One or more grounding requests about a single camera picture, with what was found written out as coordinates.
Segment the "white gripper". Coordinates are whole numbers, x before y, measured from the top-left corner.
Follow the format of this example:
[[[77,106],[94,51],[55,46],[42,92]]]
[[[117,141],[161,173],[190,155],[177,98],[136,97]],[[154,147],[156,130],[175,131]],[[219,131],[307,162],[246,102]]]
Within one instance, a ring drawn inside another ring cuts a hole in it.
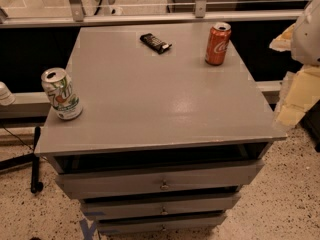
[[[320,100],[320,0],[312,0],[295,25],[273,39],[269,48],[291,50],[294,60],[306,64],[297,73],[286,73],[274,112],[275,127],[294,128]]]

